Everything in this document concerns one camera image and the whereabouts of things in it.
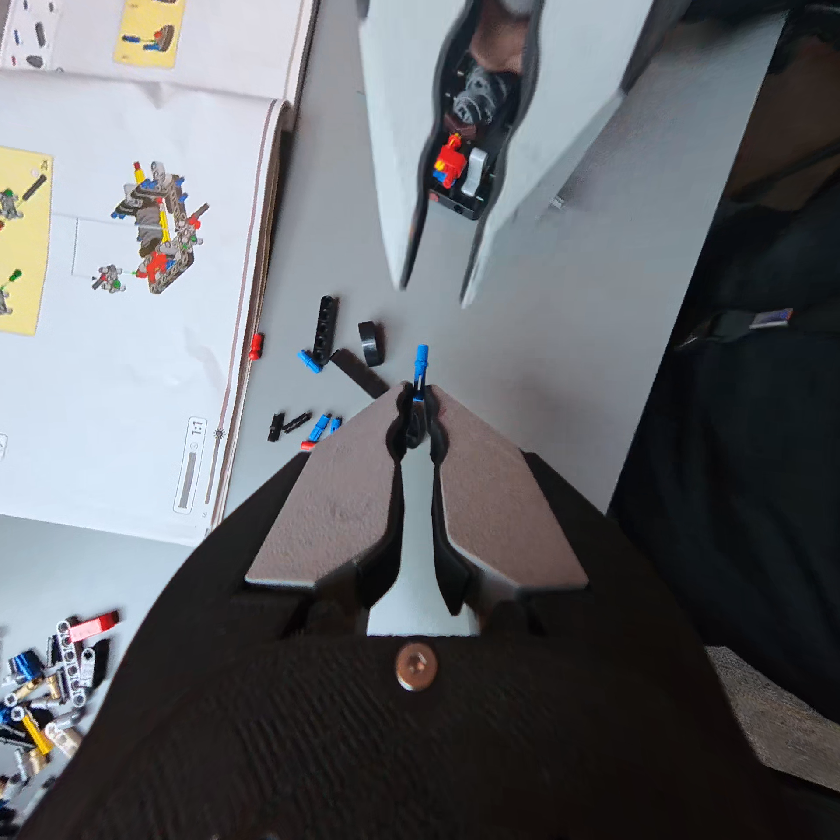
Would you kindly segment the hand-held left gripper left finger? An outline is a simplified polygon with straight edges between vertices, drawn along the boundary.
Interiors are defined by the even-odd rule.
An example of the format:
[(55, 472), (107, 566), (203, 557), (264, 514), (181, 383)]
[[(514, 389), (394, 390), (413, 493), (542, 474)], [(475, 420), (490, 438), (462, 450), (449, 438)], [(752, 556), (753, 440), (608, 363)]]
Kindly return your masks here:
[(412, 387), (396, 385), (316, 444), (245, 579), (371, 607), (400, 570)]

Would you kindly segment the black lego beam with holes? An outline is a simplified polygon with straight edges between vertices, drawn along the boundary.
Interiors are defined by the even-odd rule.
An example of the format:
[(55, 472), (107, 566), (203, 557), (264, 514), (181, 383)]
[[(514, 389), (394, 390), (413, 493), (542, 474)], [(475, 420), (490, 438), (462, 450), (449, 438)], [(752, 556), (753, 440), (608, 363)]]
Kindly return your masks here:
[(320, 369), (330, 361), (333, 353), (338, 310), (339, 300), (336, 297), (323, 296), (321, 298), (316, 332), (311, 350), (311, 357)]

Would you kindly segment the black flat lego tile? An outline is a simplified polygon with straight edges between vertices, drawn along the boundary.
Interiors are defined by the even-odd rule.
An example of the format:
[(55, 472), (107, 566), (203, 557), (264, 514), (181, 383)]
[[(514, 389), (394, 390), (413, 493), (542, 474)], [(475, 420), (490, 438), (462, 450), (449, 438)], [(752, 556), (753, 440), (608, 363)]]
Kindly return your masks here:
[(350, 350), (338, 349), (334, 351), (330, 361), (372, 400), (382, 397), (391, 389), (391, 386), (374, 369), (370, 368)]

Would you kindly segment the blue pin with black connector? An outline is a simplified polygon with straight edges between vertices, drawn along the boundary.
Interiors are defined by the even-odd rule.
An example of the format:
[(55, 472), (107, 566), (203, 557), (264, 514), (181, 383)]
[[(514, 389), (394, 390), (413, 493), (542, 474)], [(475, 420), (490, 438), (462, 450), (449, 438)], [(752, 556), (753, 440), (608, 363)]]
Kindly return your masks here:
[(428, 428), (426, 377), (429, 348), (419, 344), (413, 366), (413, 380), (404, 383), (400, 392), (400, 424), (396, 442), (402, 455), (416, 449), (425, 440)]

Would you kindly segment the lego instruction booklet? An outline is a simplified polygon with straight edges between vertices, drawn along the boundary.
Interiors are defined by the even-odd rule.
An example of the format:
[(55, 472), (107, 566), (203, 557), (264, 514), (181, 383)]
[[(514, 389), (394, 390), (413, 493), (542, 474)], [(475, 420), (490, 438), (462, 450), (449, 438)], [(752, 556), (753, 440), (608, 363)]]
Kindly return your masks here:
[(2, 514), (221, 521), (311, 1), (2, 2)]

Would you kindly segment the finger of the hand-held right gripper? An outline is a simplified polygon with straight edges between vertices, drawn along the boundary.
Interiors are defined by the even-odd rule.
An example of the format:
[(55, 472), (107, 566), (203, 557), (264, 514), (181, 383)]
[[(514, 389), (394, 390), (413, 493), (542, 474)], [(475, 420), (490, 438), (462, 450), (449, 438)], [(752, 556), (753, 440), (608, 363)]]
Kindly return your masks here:
[(487, 70), (521, 82), (520, 107), (476, 231), (461, 306), (477, 297), (493, 259), (547, 209), (625, 99), (654, 2), (489, 2), (471, 44)]
[(359, 43), (381, 236), (392, 284), (413, 272), (427, 215), (427, 168), (446, 48), (464, 1), (359, 1)]

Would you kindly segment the black lego frame assembly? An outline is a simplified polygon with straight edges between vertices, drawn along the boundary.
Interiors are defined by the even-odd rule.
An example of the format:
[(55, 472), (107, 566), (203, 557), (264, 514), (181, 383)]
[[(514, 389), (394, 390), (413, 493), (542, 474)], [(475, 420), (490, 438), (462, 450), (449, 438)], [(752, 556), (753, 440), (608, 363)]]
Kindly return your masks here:
[(487, 70), (468, 51), (444, 77), (443, 114), (428, 170), (432, 201), (480, 219), (517, 115), (520, 88), (518, 75)]

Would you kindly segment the pile of loose lego pieces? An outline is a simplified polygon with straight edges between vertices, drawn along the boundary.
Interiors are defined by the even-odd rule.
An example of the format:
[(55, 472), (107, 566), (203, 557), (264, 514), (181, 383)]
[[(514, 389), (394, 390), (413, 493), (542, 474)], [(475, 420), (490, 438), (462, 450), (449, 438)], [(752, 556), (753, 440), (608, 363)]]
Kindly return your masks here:
[(120, 610), (58, 621), (45, 648), (2, 662), (2, 838), (23, 823), (77, 755), (111, 670)]

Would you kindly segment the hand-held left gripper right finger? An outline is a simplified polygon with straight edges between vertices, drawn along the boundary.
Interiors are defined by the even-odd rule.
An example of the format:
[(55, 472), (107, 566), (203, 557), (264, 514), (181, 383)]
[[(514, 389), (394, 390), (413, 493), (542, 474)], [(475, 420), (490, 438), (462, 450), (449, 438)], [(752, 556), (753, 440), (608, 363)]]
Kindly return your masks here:
[(437, 385), (425, 396), (437, 585), (448, 611), (578, 592), (589, 577), (525, 455)]

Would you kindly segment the grey cushion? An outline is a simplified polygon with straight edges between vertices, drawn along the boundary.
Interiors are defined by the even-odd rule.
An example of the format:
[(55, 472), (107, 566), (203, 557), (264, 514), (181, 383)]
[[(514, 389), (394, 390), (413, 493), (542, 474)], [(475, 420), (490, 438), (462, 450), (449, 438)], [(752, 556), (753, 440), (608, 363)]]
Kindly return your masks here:
[(707, 647), (731, 709), (766, 766), (839, 790), (839, 727), (727, 647)]

